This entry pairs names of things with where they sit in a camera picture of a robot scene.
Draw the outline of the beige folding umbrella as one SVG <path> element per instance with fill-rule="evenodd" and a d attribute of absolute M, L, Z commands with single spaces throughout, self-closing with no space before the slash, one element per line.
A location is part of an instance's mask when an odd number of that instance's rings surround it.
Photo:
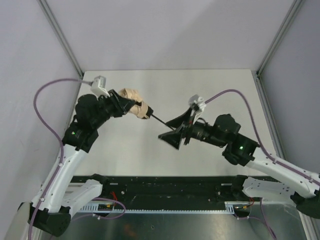
<path fill-rule="evenodd" d="M 139 119 L 147 120 L 154 118 L 166 127 L 173 130 L 172 127 L 168 126 L 163 120 L 154 115 L 154 110 L 143 100 L 140 93 L 136 89 L 123 88 L 118 94 L 128 100 L 133 100 L 134 105 L 131 107 L 129 112 L 135 115 Z"/>

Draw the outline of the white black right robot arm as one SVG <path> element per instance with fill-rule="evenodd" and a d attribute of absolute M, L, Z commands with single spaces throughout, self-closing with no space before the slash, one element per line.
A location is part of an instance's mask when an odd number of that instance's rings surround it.
<path fill-rule="evenodd" d="M 222 156 L 230 164 L 257 170 L 275 180 L 237 176 L 232 189 L 241 196 L 285 202 L 302 214 L 319 219 L 320 175 L 271 154 L 262 143 L 240 134 L 241 126 L 230 114 L 219 115 L 210 125 L 203 119 L 196 120 L 195 114 L 188 109 L 166 124 L 171 131 L 160 134 L 158 139 L 175 149 L 195 139 L 222 148 Z"/>

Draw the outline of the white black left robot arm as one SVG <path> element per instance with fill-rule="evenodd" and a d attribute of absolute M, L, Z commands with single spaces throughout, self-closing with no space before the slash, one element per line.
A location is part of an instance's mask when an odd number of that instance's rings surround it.
<path fill-rule="evenodd" d="M 85 94 L 78 99 L 73 120 L 60 143 L 60 155 L 31 201 L 28 220 L 31 227 L 59 237 L 67 230 L 72 217 L 101 195 L 107 178 L 98 174 L 71 194 L 65 192 L 98 138 L 98 129 L 110 118 L 126 115 L 135 104 L 135 100 L 122 97 L 114 90 L 110 90 L 108 96 Z"/>

